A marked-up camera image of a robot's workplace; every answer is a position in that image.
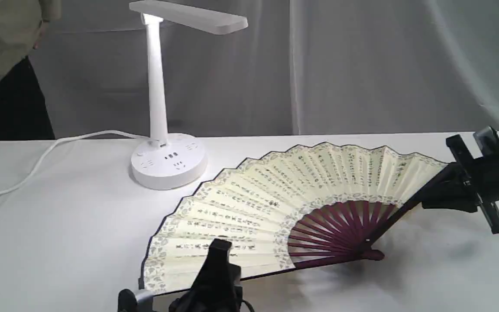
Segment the white backdrop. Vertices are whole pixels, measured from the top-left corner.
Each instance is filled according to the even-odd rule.
[[[63,19],[32,55],[57,136],[149,132],[145,31],[128,2],[65,1]],[[176,2],[247,16],[249,27],[214,36],[163,25],[172,131],[254,136],[499,125],[480,107],[485,99],[467,83],[440,30],[440,10],[428,0]],[[449,2],[436,4],[451,11]]]

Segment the folding fan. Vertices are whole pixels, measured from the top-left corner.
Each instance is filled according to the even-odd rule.
[[[245,279],[381,260],[372,243],[445,166],[387,146],[330,143],[247,158],[203,182],[164,219],[148,246],[143,287],[156,295],[190,288],[214,238],[232,242],[230,262]]]

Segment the white tablecloth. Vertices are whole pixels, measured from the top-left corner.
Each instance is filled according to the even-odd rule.
[[[113,312],[136,289],[147,241],[182,196],[223,167],[295,144],[388,145],[446,162],[450,133],[206,138],[210,164],[192,184],[145,189],[129,173],[136,140],[85,140],[49,154],[34,179],[0,197],[0,312]],[[471,133],[463,134],[475,156]],[[0,189],[19,182],[50,142],[0,142]],[[244,282],[258,312],[499,310],[499,235],[482,213],[412,211],[378,242],[383,261]],[[173,297],[157,300],[168,306]]]

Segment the khaki shirt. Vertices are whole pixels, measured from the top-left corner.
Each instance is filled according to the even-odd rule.
[[[0,80],[32,50],[43,21],[61,16],[61,0],[0,0]]]

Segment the desk lamp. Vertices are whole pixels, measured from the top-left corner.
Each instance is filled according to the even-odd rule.
[[[228,34],[246,28],[248,22],[243,16],[157,0],[131,2],[130,9],[141,13],[146,26],[150,105],[150,137],[132,154],[133,175],[141,185],[150,189],[177,188],[204,173],[207,157],[198,138],[168,133],[160,23],[166,19],[212,34]]]

